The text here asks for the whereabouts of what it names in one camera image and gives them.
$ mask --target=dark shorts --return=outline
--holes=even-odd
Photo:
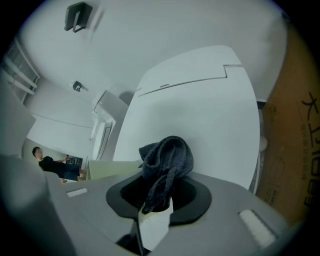
[[[76,164],[66,164],[63,177],[67,180],[78,181],[80,166]]]

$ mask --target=cloth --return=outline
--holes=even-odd
[[[162,212],[170,206],[174,180],[192,171],[192,152],[182,138],[169,136],[141,147],[139,153],[143,160],[142,176],[148,187],[142,213]]]
[[[67,180],[78,181],[80,166],[76,164],[66,164],[64,178]]]
[[[39,166],[46,172],[57,174],[59,178],[63,178],[66,171],[65,163],[54,161],[50,156],[44,157],[43,160],[39,162]]]

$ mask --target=black bracket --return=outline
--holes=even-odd
[[[72,29],[74,33],[83,30],[87,26],[87,22],[92,11],[92,7],[85,2],[78,2],[70,5],[66,9],[64,30]]]

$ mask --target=black shirt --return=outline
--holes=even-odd
[[[64,177],[66,171],[66,164],[63,162],[54,161],[50,156],[46,156],[39,162],[39,166],[42,170],[55,173],[59,178]]]

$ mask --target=white appliance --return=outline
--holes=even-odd
[[[92,101],[93,128],[91,140],[93,160],[112,160],[128,106],[117,96],[105,90]]]
[[[189,145],[194,172],[249,188],[259,114],[248,75],[230,47],[199,48],[150,69],[128,108],[113,160],[139,160],[140,147],[171,135]]]

